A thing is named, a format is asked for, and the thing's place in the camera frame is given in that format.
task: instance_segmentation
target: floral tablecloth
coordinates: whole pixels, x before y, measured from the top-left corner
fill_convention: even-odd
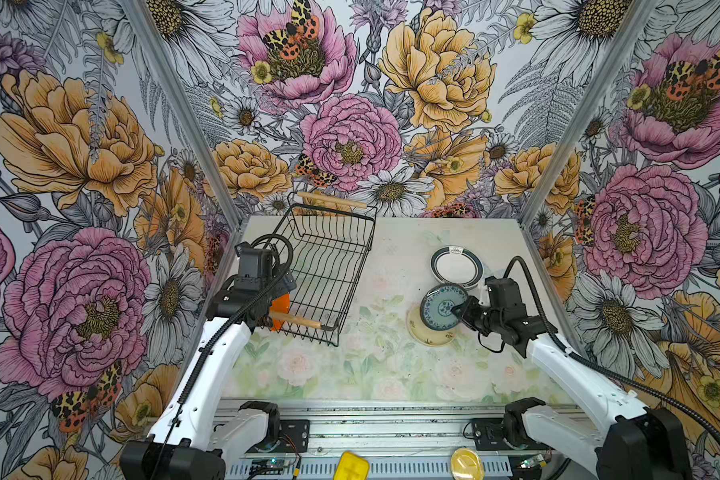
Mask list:
[[[277,221],[251,218],[244,240],[271,232]],[[503,404],[536,396],[553,404],[572,403],[515,351],[489,352],[466,327],[457,328],[456,338],[442,347],[411,337],[406,315],[438,283],[429,260],[446,245],[476,253],[486,276],[502,274],[514,255],[530,260],[514,220],[380,218],[339,347],[257,330],[234,366],[224,397]],[[518,283],[528,313],[535,314],[530,292]],[[552,317],[547,294],[540,295]]]

